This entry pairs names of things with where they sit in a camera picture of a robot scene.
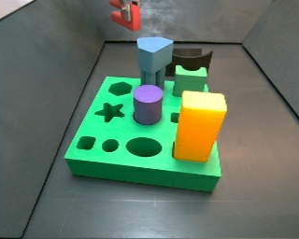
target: green shape sorter board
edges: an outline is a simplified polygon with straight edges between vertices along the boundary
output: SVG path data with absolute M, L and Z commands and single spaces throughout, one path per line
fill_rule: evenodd
M 173 94 L 174 84 L 165 82 L 161 122 L 141 125 L 134 120 L 141 79 L 106 78 L 66 153 L 74 175 L 188 190 L 216 189 L 222 176 L 217 143 L 206 163 L 173 157 L 182 100 Z

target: small circular hole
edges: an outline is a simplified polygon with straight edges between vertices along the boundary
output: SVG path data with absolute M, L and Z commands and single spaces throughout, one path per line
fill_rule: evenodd
M 107 139 L 103 142 L 103 150 L 109 153 L 114 152 L 119 147 L 119 142 L 115 139 Z
M 134 138 L 127 142 L 127 150 L 137 156 L 153 157 L 162 152 L 161 143 L 153 138 Z

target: hexagonal hole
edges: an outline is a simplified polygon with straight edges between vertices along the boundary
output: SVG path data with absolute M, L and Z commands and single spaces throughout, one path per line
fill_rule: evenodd
M 127 93 L 131 93 L 133 86 L 126 82 L 119 82 L 110 86 L 109 91 L 117 96 L 122 96 L 126 95 Z

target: grey table surface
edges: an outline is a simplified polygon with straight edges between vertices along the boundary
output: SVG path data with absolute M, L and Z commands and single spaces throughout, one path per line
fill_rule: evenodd
M 228 98 L 214 193 L 74 176 L 66 150 L 107 76 L 139 77 L 134 43 L 107 43 L 26 238 L 299 237 L 299 121 L 240 45 L 216 51 L 210 89 Z

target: star-shaped hole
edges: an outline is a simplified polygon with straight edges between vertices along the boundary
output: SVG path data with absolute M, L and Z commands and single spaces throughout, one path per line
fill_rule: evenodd
M 105 116 L 105 122 L 109 123 L 115 117 L 125 117 L 122 113 L 123 104 L 111 105 L 109 103 L 103 104 L 103 109 L 95 112 L 98 116 Z

